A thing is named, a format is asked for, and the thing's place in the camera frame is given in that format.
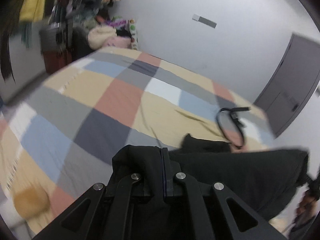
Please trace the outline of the person's right hand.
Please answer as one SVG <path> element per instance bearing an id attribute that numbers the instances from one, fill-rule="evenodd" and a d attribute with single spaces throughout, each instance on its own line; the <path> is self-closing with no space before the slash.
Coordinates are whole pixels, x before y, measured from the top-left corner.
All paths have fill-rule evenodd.
<path id="1" fill-rule="evenodd" d="M 306 220 L 311 219 L 316 213 L 317 201 L 310 195 L 309 191 L 305 191 L 303 198 L 296 208 L 296 215 L 304 215 Z"/>

